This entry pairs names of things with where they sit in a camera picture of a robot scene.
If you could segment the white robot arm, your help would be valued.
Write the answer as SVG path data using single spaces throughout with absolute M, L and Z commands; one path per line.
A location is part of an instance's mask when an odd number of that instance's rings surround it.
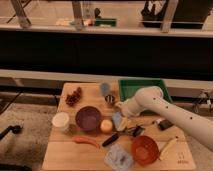
M 158 86 L 140 88 L 131 98 L 116 105 L 125 117 L 138 116 L 145 110 L 153 111 L 213 151 L 213 121 L 167 102 Z

